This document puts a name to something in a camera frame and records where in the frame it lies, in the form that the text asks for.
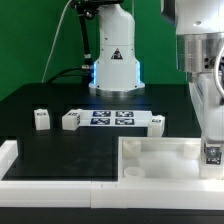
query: white block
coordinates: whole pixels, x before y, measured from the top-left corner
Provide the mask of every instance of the white block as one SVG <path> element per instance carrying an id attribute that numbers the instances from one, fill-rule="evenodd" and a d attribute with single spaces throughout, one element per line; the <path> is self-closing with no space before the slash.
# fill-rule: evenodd
<path id="1" fill-rule="evenodd" d="M 158 115 L 152 116 L 152 120 L 148 126 L 148 137 L 162 137 L 165 126 L 165 117 Z"/>
<path id="2" fill-rule="evenodd" d="M 35 125 L 37 130 L 50 129 L 50 117 L 47 110 L 34 110 Z"/>
<path id="3" fill-rule="evenodd" d="M 70 110 L 62 117 L 62 129 L 75 131 L 80 125 L 81 110 Z"/>
<path id="4" fill-rule="evenodd" d="M 5 176 L 17 156 L 17 142 L 5 141 L 4 144 L 0 147 L 0 180 Z"/>

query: black table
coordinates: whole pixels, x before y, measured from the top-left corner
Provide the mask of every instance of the black table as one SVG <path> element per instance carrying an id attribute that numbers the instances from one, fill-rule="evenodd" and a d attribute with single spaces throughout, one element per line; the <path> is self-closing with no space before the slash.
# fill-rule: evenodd
<path id="1" fill-rule="evenodd" d="M 51 129 L 36 131 L 35 109 L 48 109 Z M 4 180 L 117 180 L 118 136 L 147 135 L 146 128 L 79 127 L 64 131 L 70 109 L 151 110 L 166 117 L 165 137 L 200 137 L 187 85 L 147 85 L 126 99 L 89 95 L 78 84 L 29 84 L 0 103 L 0 143 L 17 139 L 19 157 Z M 0 223 L 223 223 L 222 211 L 149 209 L 0 208 Z"/>

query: blue light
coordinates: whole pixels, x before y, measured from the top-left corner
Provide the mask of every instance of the blue light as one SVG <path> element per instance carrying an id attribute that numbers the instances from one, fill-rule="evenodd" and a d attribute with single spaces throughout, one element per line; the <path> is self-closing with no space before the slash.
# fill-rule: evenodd
<path id="1" fill-rule="evenodd" d="M 93 65 L 93 84 L 96 85 L 96 62 Z"/>
<path id="2" fill-rule="evenodd" d="M 138 63 L 137 63 L 137 76 L 138 76 L 138 84 L 140 85 L 141 84 L 141 80 L 140 80 L 140 76 L 141 76 L 141 65 L 140 65 L 140 63 L 139 63 L 139 61 L 138 61 Z"/>

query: green backdrop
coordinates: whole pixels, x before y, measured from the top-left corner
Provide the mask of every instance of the green backdrop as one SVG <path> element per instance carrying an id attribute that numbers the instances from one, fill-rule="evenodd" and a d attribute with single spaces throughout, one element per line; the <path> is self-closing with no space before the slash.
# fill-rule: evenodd
<path id="1" fill-rule="evenodd" d="M 67 0 L 1 0 L 0 100 L 26 83 L 41 82 L 61 12 Z M 122 7 L 132 12 L 132 0 Z M 175 28 L 160 16 L 160 0 L 135 0 L 136 57 L 146 84 L 182 84 L 176 71 Z M 91 51 L 98 57 L 95 18 L 88 22 Z M 75 10 L 68 9 L 46 79 L 83 62 L 81 32 Z M 80 82 L 73 78 L 69 82 Z"/>

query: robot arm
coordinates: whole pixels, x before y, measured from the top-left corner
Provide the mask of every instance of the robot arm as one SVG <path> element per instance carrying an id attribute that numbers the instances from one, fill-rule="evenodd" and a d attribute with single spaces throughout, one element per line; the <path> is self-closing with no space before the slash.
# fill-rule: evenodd
<path id="1" fill-rule="evenodd" d="M 162 14 L 169 20 L 176 20 L 178 70 L 187 74 L 192 103 L 202 131 L 200 175 L 202 178 L 221 179 L 224 106 L 213 74 L 216 64 L 220 84 L 222 72 L 216 60 L 224 45 L 224 0 L 171 2 L 168 5 L 170 0 L 162 0 Z"/>
<path id="2" fill-rule="evenodd" d="M 99 14 L 100 56 L 93 65 L 90 93 L 105 97 L 128 97 L 142 94 L 140 63 L 135 58 L 135 21 L 121 8 L 123 0 L 72 0 L 79 14 L 85 58 L 91 57 L 85 18 Z M 92 60 L 85 60 L 92 65 Z"/>

